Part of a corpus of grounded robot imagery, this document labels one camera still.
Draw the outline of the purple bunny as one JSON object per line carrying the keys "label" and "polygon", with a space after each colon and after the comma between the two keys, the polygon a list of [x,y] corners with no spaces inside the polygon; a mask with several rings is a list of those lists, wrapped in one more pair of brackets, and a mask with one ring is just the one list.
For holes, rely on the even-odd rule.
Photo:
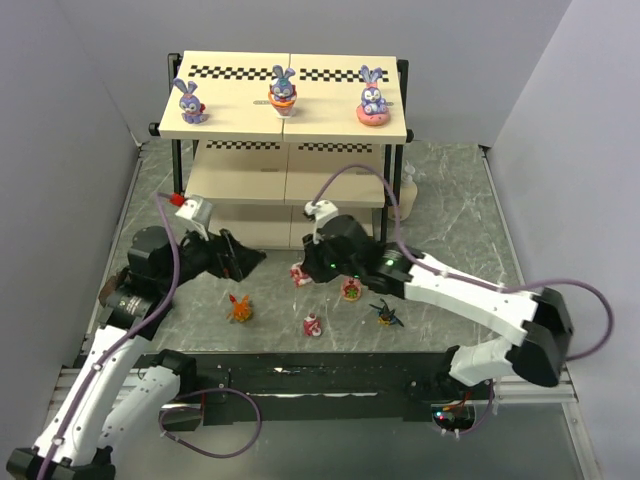
{"label": "purple bunny", "polygon": [[296,86],[292,83],[296,71],[291,67],[274,65],[272,72],[274,78],[270,83],[268,100],[279,118],[291,118],[297,100]]}
{"label": "purple bunny", "polygon": [[381,67],[370,69],[363,65],[360,68],[360,76],[365,83],[365,88],[360,95],[360,104],[356,108],[356,116],[359,122],[370,127],[381,127],[390,120],[388,102],[382,96],[378,83],[383,77]]}
{"label": "purple bunny", "polygon": [[206,122],[209,118],[209,115],[206,113],[206,105],[195,95],[198,85],[192,80],[185,83],[180,78],[174,78],[172,84],[182,93],[179,100],[179,107],[182,110],[183,120],[188,124],[202,124]]}

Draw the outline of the strawberry cake slice toy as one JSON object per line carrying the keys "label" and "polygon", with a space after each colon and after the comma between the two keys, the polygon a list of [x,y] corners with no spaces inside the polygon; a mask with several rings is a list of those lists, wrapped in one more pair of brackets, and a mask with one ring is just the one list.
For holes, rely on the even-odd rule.
{"label": "strawberry cake slice toy", "polygon": [[293,264],[289,272],[290,277],[292,278],[294,285],[297,288],[307,285],[313,281],[313,279],[303,271],[300,263]]}

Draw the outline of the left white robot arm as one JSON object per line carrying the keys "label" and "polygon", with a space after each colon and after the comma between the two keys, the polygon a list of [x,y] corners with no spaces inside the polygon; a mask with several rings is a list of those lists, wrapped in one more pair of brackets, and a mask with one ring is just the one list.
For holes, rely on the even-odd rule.
{"label": "left white robot arm", "polygon": [[124,398],[124,381],[154,338],[178,286],[207,272],[244,280],[266,258],[227,230],[189,231],[181,241],[161,226],[138,231],[128,264],[111,278],[87,358],[67,397],[33,446],[15,449],[15,479],[113,479],[125,446],[161,407],[196,384],[193,357],[165,349]]}

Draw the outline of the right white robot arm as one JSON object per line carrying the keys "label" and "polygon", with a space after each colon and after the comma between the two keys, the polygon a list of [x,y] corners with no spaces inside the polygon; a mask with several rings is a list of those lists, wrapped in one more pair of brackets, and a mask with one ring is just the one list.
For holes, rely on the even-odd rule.
{"label": "right white robot arm", "polygon": [[448,350],[446,374],[459,384],[512,374],[541,387],[559,384],[573,336],[560,292],[510,292],[424,252],[377,241],[351,215],[328,220],[302,242],[302,269],[316,283],[354,277],[376,293],[434,305],[493,331],[493,340]]}

